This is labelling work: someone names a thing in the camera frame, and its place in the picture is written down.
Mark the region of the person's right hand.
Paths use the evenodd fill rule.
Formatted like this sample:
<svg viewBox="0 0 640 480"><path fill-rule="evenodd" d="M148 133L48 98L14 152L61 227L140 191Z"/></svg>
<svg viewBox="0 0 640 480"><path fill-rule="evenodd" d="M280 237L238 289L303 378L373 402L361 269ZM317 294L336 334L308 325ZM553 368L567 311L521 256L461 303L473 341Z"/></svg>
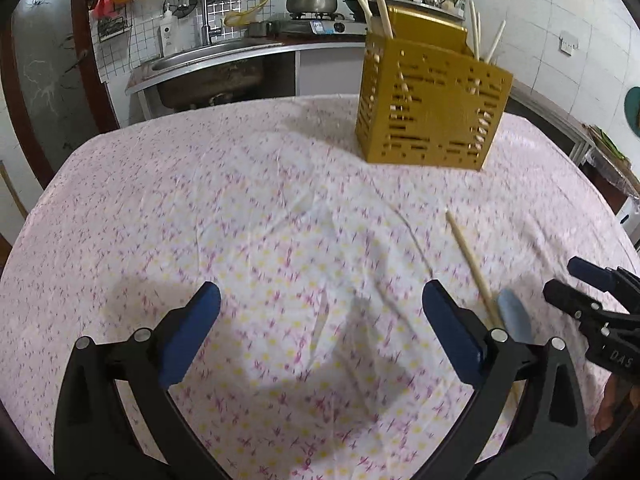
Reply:
<svg viewBox="0 0 640 480"><path fill-rule="evenodd" d="M593 419L593 429L597 434L611 427L614 420L616 399L619 397L620 392L623 391L623 388L624 384L620 378L615 375L611 375L608 378L604 387L600 408ZM629 396L629 401L633 408L639 407L640 390L638 386L632 386L627 393L622 394L622 398L625 396Z"/></svg>

